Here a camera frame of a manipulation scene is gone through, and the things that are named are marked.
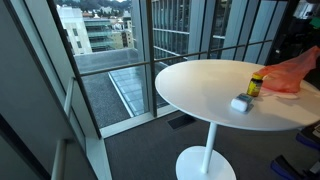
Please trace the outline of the orange plastic bag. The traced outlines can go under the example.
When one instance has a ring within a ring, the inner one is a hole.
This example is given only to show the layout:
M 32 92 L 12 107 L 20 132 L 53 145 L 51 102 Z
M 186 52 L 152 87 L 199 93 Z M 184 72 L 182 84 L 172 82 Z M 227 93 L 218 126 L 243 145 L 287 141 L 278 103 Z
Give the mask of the orange plastic bag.
M 256 71 L 263 77 L 264 88 L 276 92 L 297 93 L 300 83 L 310 70 L 316 68 L 316 61 L 320 57 L 320 48 L 313 46 L 297 57 L 279 64 L 268 65 Z

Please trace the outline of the amber bottle yellow cap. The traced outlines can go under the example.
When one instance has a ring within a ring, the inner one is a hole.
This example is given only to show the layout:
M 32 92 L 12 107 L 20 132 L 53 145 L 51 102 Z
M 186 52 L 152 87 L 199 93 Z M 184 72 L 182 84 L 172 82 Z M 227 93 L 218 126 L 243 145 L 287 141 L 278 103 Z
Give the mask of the amber bottle yellow cap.
M 252 97 L 257 97 L 263 84 L 263 77 L 253 73 L 247 88 L 247 94 Z

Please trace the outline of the white round table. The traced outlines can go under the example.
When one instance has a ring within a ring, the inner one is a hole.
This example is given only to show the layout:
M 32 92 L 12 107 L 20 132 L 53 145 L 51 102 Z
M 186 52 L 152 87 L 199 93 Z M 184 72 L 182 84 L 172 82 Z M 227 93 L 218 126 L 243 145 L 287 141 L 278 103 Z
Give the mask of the white round table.
M 232 60 L 192 60 L 166 67 L 156 77 L 161 97 L 178 110 L 210 123 L 207 143 L 185 149 L 176 161 L 178 180 L 236 180 L 235 172 L 213 149 L 219 125 L 254 131 L 282 131 L 320 120 L 320 94 L 303 81 L 289 97 L 263 89 L 246 112 L 231 101 L 247 90 L 258 64 Z

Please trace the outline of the white and blue box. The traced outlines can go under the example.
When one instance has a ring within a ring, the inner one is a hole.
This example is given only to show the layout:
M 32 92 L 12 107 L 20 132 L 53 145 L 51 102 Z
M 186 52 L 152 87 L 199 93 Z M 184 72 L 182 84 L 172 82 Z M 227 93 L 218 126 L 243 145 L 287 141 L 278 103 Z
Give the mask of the white and blue box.
M 233 98 L 230 105 L 233 109 L 240 112 L 247 112 L 253 107 L 254 98 L 245 93 L 239 94 L 237 97 Z

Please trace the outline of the blue black equipment base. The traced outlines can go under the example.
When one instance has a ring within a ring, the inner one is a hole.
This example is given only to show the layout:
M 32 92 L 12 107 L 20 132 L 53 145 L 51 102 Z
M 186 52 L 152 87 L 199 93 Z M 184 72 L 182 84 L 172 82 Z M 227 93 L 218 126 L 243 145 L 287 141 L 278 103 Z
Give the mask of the blue black equipment base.
M 296 145 L 276 156 L 270 168 L 281 180 L 320 180 L 320 121 L 297 130 Z

